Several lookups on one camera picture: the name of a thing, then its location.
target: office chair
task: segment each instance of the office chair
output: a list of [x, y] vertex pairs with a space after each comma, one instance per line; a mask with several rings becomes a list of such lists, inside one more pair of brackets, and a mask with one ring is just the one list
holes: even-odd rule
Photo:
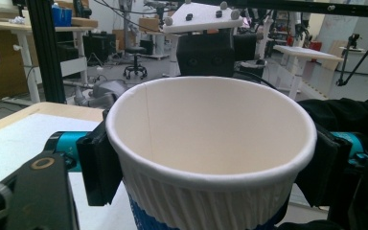
[[130, 79], [130, 72], [134, 72], [135, 75], [138, 75], [139, 72], [142, 73], [142, 77], [140, 77], [140, 79], [142, 80], [143, 78], [148, 76], [148, 70], [143, 67], [141, 64], [138, 63], [137, 61], [137, 56], [139, 54], [144, 54], [146, 52], [146, 49], [143, 47], [128, 47], [125, 49], [125, 52], [129, 53], [129, 54], [133, 54], [134, 56], [134, 62], [133, 65], [129, 65], [127, 68], [125, 68], [124, 71], [124, 76], [127, 79]]

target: black metal pole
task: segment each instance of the black metal pole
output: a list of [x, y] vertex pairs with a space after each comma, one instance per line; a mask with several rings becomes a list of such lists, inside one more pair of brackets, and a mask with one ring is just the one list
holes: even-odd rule
[[64, 85], [57, 52], [50, 0], [26, 0], [46, 102], [65, 104]]

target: gray floor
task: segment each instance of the gray floor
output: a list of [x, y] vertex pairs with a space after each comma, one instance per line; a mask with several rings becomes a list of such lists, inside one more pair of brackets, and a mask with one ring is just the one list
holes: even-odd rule
[[[280, 55], [274, 54], [271, 58], [267, 59], [268, 65], [264, 69], [263, 78], [270, 83], [274, 84], [276, 81], [276, 72]], [[153, 59], [153, 58], [140, 58], [142, 65], [148, 69], [149, 75], [147, 78], [140, 80], [140, 77], [132, 76], [130, 80], [126, 80], [123, 76], [125, 64], [122, 64], [120, 59], [112, 59], [101, 68], [97, 66], [91, 66], [88, 68], [88, 76], [91, 82], [95, 80], [123, 80], [128, 87], [132, 87], [136, 84], [144, 81], [152, 81], [160, 78], [164, 78], [164, 74], [169, 73], [170, 59]], [[320, 86], [321, 78], [324, 73], [320, 64], [311, 62], [308, 66], [312, 68], [312, 74], [310, 76], [304, 76], [304, 81], [310, 85], [316, 87]], [[339, 72], [335, 72], [332, 82], [336, 82], [339, 78]], [[44, 101], [44, 92], [40, 89], [40, 95]], [[65, 86], [65, 92], [67, 98], [74, 96], [74, 87]], [[28, 99], [28, 95], [19, 96], [22, 99]], [[308, 96], [304, 93], [297, 95], [296, 101], [305, 100]], [[350, 98], [354, 100], [364, 101], [368, 99], [368, 76], [354, 75], [350, 82], [343, 87], [332, 86], [330, 92], [330, 99]], [[12, 114], [14, 111], [22, 109], [24, 106], [19, 106], [10, 103], [0, 103], [0, 119]], [[325, 219], [327, 212], [319, 210], [317, 208], [310, 208], [307, 202], [304, 200], [304, 196], [299, 192], [298, 188], [294, 188], [293, 202], [288, 206], [288, 212], [284, 221], [292, 222], [308, 222], [313, 219]]]

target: chair base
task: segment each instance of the chair base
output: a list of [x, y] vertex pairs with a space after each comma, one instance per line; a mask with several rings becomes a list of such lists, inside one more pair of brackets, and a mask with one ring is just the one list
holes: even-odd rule
[[145, 67], [141, 66], [140, 64], [138, 64], [137, 66], [132, 65], [125, 68], [124, 77], [130, 79], [131, 72], [134, 72], [136, 76], [139, 74], [139, 72], [141, 72], [142, 73], [142, 77], [140, 77], [141, 80], [148, 76], [148, 70]]

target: blue container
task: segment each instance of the blue container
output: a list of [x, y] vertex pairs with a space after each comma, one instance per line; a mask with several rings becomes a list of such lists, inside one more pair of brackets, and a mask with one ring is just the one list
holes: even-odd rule
[[60, 8], [54, 5], [52, 7], [53, 20], [55, 27], [70, 27], [71, 26], [71, 16], [73, 11], [71, 9]]

